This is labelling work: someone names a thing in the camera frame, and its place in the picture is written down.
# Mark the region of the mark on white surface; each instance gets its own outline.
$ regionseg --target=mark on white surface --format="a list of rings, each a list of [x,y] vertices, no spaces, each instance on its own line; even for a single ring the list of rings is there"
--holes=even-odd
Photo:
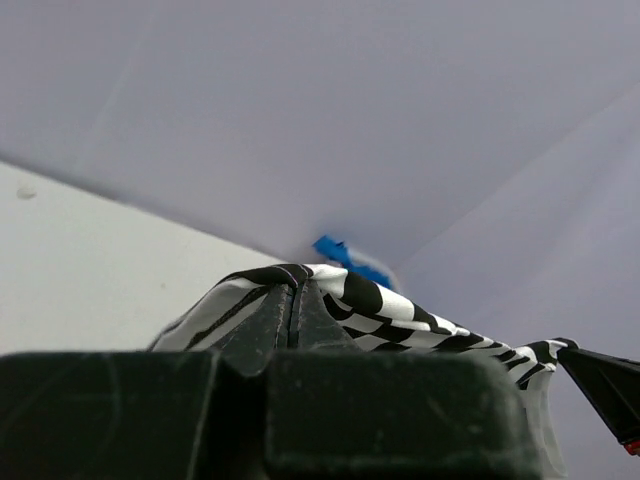
[[[18,191],[16,192],[16,197],[18,197],[20,200],[31,200],[32,198],[35,198],[38,195],[38,192],[36,192],[36,189],[34,187],[31,186],[27,186],[27,185],[23,185],[20,188],[18,188]]]

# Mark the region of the striped fabric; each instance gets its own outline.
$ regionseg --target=striped fabric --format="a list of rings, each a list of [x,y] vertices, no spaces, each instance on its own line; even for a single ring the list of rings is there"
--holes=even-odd
[[[275,284],[296,289],[317,283],[327,312],[364,351],[450,352],[482,355],[501,362],[521,389],[540,449],[546,478],[566,471],[551,428],[547,405],[557,352],[576,347],[554,338],[512,348],[437,315],[358,274],[329,265],[283,264],[233,273],[165,328],[152,350],[203,350],[239,325],[260,306]]]

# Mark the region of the cloth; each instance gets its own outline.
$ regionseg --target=cloth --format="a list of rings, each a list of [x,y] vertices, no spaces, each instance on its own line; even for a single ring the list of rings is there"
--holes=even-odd
[[[565,338],[510,347],[429,313],[411,300],[346,269],[329,265],[283,264],[233,273],[189,311],[166,327],[151,350],[203,350],[254,313],[269,286],[296,289],[314,281],[331,317],[364,351],[450,352],[487,356],[501,362],[520,388],[545,478],[566,477],[553,432],[547,391],[557,352],[577,347]]]

